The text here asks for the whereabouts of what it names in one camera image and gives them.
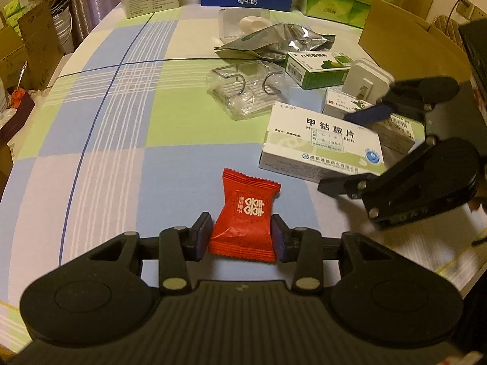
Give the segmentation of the cardboard boxes beside table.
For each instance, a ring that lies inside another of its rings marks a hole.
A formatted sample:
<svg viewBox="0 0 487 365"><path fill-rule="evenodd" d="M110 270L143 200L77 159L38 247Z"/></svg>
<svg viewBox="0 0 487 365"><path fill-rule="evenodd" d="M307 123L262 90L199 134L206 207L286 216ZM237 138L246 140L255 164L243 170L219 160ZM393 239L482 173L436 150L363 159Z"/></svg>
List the cardboard boxes beside table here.
<svg viewBox="0 0 487 365"><path fill-rule="evenodd" d="M46 0L12 0L1 8L4 87L44 90L63 56Z"/></svg>

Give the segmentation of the large white medicine box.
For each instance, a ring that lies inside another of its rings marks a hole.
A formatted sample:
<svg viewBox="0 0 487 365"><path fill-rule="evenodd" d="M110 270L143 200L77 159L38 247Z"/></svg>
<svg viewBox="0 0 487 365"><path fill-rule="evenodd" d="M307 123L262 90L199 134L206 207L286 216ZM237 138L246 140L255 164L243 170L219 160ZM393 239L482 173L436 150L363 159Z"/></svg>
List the large white medicine box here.
<svg viewBox="0 0 487 365"><path fill-rule="evenodd" d="M258 166L318 183L324 178L385 172L376 133L309 109L276 102Z"/></svg>

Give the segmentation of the silver green foil pouch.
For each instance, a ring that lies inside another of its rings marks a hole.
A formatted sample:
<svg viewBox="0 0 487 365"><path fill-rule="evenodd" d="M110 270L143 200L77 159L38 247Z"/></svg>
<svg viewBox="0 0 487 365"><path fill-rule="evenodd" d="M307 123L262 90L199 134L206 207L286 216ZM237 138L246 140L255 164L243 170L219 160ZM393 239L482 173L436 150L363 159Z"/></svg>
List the silver green foil pouch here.
<svg viewBox="0 0 487 365"><path fill-rule="evenodd" d="M278 23L215 47L215 50L240 52L273 62L282 62L288 53L330 50L335 35L322 35L298 24Z"/></svg>

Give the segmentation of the clear box with white roll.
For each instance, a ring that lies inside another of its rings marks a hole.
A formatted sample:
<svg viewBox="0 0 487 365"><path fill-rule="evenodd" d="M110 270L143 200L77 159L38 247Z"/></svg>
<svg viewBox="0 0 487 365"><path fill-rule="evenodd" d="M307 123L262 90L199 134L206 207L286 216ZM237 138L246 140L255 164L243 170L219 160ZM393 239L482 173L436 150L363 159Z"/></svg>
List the clear box with white roll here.
<svg viewBox="0 0 487 365"><path fill-rule="evenodd" d="M218 22L219 39L224 44L273 24L270 12L263 8L223 8L218 12Z"/></svg>

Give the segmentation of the red candy packet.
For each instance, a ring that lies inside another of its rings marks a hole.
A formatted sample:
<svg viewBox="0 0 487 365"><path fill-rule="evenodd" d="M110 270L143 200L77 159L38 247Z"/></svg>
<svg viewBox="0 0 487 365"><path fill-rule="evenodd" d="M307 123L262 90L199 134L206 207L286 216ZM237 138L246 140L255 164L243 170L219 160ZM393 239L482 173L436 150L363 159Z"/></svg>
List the red candy packet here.
<svg viewBox="0 0 487 365"><path fill-rule="evenodd" d="M208 245L212 254L273 263L272 205L281 185L225 168L225 204Z"/></svg>

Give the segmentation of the wall power socket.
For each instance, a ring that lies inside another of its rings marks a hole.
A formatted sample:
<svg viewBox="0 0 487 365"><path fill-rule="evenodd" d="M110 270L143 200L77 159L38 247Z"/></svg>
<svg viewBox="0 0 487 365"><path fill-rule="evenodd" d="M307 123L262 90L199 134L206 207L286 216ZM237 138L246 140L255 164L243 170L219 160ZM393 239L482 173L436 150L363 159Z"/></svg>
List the wall power socket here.
<svg viewBox="0 0 487 365"><path fill-rule="evenodd" d="M486 19L486 11L479 8L470 0L460 0L457 5L457 13L470 22Z"/></svg>

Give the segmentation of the brown cardboard box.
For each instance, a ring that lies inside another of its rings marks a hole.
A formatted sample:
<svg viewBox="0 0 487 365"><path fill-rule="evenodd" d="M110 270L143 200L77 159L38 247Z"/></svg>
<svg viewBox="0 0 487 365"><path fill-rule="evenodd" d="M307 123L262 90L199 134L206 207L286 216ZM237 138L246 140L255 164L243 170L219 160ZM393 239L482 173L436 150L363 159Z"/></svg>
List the brown cardboard box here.
<svg viewBox="0 0 487 365"><path fill-rule="evenodd" d="M435 26L383 0L374 0L359 45L395 80L471 78L466 53Z"/></svg>

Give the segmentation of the small white medicine box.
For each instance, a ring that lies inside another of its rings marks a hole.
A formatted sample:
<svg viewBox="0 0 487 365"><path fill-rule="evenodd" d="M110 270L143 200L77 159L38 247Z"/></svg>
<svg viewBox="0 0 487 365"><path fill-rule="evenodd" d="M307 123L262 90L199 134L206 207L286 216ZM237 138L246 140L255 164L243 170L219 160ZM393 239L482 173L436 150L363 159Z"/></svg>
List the small white medicine box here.
<svg viewBox="0 0 487 365"><path fill-rule="evenodd" d="M327 89L322 113L375 131L382 146L401 154L408 153L415 144L414 130L409 120L388 112L385 107L375 107L335 88Z"/></svg>

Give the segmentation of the clear plastic tray with hooks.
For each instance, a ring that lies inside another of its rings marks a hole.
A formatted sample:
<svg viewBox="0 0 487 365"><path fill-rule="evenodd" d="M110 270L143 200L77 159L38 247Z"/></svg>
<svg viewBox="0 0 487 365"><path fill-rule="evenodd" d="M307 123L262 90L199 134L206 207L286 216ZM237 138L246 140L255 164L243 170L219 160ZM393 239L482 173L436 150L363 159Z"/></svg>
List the clear plastic tray with hooks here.
<svg viewBox="0 0 487 365"><path fill-rule="evenodd" d="M213 68L207 80L208 93L233 120L260 116L276 102L288 102L285 70L274 63L252 60Z"/></svg>

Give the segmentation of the checked tablecloth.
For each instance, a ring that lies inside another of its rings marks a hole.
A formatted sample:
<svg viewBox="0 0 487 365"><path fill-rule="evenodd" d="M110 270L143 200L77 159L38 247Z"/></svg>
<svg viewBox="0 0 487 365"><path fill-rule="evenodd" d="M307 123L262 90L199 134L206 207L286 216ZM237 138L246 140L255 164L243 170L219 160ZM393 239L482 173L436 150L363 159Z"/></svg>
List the checked tablecloth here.
<svg viewBox="0 0 487 365"><path fill-rule="evenodd" d="M377 231L363 205L321 194L315 181L259 166L268 113L232 119L209 90L225 66L215 52L219 12L188 2L125 19L112 11L74 52L34 114L1 200L1 342L30 338L25 288L124 231L155 236L218 216L224 169L276 181L273 211L324 236L359 231L461 291L486 268L486 216L457 208Z"/></svg>

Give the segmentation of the white square adapter box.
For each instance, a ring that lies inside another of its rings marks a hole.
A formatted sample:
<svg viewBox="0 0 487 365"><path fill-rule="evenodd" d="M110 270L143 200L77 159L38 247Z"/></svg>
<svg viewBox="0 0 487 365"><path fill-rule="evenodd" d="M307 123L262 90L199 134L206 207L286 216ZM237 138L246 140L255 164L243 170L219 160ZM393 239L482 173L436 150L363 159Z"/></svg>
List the white square adapter box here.
<svg viewBox="0 0 487 365"><path fill-rule="evenodd" d="M342 85L342 91L357 100L375 105L388 93L394 77L375 63L360 58L352 63Z"/></svg>

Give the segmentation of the green white medicine box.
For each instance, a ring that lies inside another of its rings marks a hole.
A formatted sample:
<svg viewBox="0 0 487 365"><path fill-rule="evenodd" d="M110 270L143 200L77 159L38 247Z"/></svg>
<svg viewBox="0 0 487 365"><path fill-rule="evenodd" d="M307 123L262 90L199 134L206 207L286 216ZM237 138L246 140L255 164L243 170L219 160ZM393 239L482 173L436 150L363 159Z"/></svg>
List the green white medicine box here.
<svg viewBox="0 0 487 365"><path fill-rule="evenodd" d="M285 69L303 90L342 85L353 60L345 54L329 50L290 52Z"/></svg>

